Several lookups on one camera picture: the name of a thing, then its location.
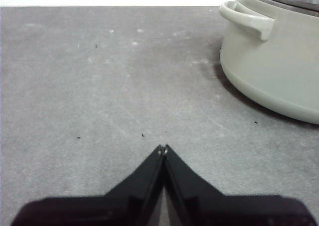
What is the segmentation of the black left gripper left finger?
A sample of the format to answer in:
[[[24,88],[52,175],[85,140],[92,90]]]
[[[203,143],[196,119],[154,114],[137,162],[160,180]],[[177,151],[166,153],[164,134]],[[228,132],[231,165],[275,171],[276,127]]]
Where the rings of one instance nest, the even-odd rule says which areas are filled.
[[[161,145],[138,168],[100,196],[45,198],[24,205],[14,226],[145,226],[162,192]]]

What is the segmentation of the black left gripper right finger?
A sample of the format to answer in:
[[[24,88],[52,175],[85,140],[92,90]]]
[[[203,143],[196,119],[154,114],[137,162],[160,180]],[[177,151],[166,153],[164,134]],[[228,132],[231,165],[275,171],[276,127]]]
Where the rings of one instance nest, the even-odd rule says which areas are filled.
[[[305,204],[280,195],[225,195],[197,175],[169,146],[165,189],[186,226],[315,226]]]

